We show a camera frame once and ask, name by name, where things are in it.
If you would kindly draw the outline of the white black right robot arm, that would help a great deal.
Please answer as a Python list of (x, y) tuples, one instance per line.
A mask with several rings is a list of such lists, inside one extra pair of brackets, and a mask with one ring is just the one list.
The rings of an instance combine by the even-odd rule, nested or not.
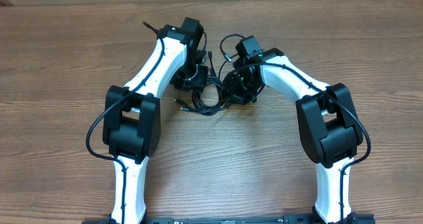
[(236, 103), (255, 100), (271, 87), (296, 108), (301, 146), (315, 164), (317, 199), (308, 214), (285, 214), (283, 223), (375, 223), (349, 204), (349, 177), (358, 145), (369, 143), (347, 86), (320, 82), (298, 69), (276, 48), (238, 49), (234, 70), (224, 80)]

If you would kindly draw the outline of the black usb cable white plug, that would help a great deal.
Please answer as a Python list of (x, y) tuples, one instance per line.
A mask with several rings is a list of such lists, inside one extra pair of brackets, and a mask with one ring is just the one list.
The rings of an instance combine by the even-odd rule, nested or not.
[(211, 87), (212, 91), (215, 92), (215, 101), (212, 102), (211, 99), (204, 100), (202, 98), (202, 93), (200, 92), (193, 92), (191, 96), (194, 111), (204, 116), (216, 115), (218, 112), (221, 112), (229, 107), (229, 102), (223, 97), (225, 88), (223, 86), (223, 82), (217, 76), (215, 67), (213, 66), (212, 57), (213, 54), (209, 51), (208, 60), (210, 63), (210, 72), (208, 73), (206, 86)]

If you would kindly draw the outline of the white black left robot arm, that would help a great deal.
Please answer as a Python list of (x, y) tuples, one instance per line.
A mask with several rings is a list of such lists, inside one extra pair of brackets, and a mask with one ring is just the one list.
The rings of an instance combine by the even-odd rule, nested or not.
[(146, 223), (145, 176), (161, 137), (161, 97), (168, 85), (194, 92), (206, 86), (206, 50), (198, 45), (207, 38), (200, 21), (186, 17), (179, 27), (152, 31), (157, 41), (149, 59), (123, 87), (107, 90), (104, 112), (87, 132), (89, 153), (115, 169), (114, 208), (104, 223)]

